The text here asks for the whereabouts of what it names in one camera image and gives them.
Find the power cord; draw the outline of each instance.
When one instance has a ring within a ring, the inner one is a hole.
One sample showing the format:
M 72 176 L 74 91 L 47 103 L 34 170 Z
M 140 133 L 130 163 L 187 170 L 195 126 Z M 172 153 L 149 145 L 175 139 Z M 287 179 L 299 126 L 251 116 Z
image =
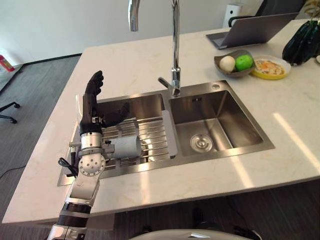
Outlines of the power cord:
M 230 207 L 233 211 L 235 211 L 236 214 L 243 220 L 246 229 L 249 229 L 248 223 L 247 223 L 245 217 L 231 204 L 230 198 L 229 198 L 228 196 L 226 196 L 225 198 L 226 198 L 226 202 L 228 203 L 229 207 Z
M 243 220 L 246 229 L 240 227 L 240 226 L 234 226 L 235 234 L 238 236 L 242 236 L 248 239 L 252 240 L 262 240 L 262 237 L 253 229 L 249 229 L 248 223 L 245 219 L 245 217 L 231 204 L 230 199 L 228 196 L 225 197 L 226 202 L 229 205 L 229 207 L 236 212 L 236 214 Z
M 68 168 L 75 178 L 78 176 L 78 170 L 74 166 L 70 165 L 70 163 L 68 163 L 63 157 L 59 158 L 58 164 L 62 167 Z
M 5 171 L 1 176 L 0 176 L 0 180 L 1 178 L 7 173 L 7 172 L 10 172 L 12 170 L 16 170 L 16 169 L 23 169 L 25 168 L 27 165 L 23 165 L 23 166 L 20 166 L 20 167 L 15 167 L 15 168 L 11 168 L 11 169 L 8 169 L 7 171 Z

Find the bowl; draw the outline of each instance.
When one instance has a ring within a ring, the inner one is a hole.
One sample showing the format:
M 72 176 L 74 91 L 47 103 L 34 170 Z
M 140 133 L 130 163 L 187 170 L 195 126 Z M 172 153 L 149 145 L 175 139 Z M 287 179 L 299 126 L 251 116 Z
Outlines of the bowl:
M 255 68 L 251 74 L 258 77 L 258 78 L 261 78 L 261 79 L 266 79 L 266 80 L 283 79 L 284 77 L 286 77 L 289 74 L 289 72 L 291 70 L 291 65 L 288 62 L 286 62 L 285 60 L 283 60 L 281 58 L 275 57 L 275 56 L 269 56 L 269 55 L 255 56 L 253 60 L 254 61 L 257 61 L 257 60 L 271 61 L 275 64 L 282 66 L 284 69 L 283 74 L 275 75 L 275 74 L 266 74 L 266 73 L 259 72 Z
M 226 75 L 230 78 L 240 78 L 240 77 L 246 76 L 255 69 L 256 65 L 255 65 L 254 61 L 253 61 L 252 67 L 250 67 L 246 70 L 243 70 L 243 71 L 236 71 L 234 69 L 232 72 L 227 72 L 227 71 L 222 70 L 219 66 L 220 60 L 226 56 L 231 56 L 234 58 L 234 60 L 236 60 L 238 57 L 240 57 L 242 55 L 249 55 L 252 59 L 254 59 L 250 52 L 248 52 L 247 50 L 241 49 L 241 50 L 230 52 L 230 53 L 223 55 L 223 56 L 215 56 L 214 57 L 214 65 L 219 70 L 220 73 L 223 73 L 224 75 Z

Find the red object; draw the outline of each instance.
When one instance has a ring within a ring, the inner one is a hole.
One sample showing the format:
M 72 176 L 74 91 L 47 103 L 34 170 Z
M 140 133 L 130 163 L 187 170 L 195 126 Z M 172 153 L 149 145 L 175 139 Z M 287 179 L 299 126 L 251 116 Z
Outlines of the red object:
M 11 66 L 11 64 L 5 59 L 4 56 L 0 55 L 0 64 L 4 67 L 8 72 L 13 72 L 15 68 Z

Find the plate of food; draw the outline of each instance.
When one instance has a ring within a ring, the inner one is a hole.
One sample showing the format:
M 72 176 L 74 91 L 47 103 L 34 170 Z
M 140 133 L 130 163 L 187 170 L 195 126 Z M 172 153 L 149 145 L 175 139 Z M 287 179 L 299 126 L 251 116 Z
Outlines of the plate of food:
M 285 60 L 275 56 L 255 56 L 255 68 L 252 75 L 267 80 L 283 79 L 291 70 L 291 66 Z

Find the kitchen island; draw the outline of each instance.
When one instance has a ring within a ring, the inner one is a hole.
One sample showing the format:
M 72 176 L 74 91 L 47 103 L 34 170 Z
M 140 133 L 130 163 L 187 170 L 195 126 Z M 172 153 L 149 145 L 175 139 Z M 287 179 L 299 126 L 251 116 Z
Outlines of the kitchen island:
M 236 49 L 281 58 L 285 44 L 304 22 L 291 21 L 266 44 Z M 217 50 L 206 38 L 223 30 L 181 35 L 181 86 L 226 80 L 275 149 L 101 179 L 92 216 L 320 177 L 320 65 L 312 58 L 281 80 L 225 77 L 215 68 L 214 56 L 235 49 Z M 163 90 L 157 78 L 170 80 L 171 66 L 171 36 L 87 48 L 43 129 L 2 223 L 58 218 L 69 186 L 57 186 L 61 171 L 57 161 L 66 156 L 75 130 L 76 95 L 83 94 L 93 73 L 103 71 L 98 99 L 107 99 Z

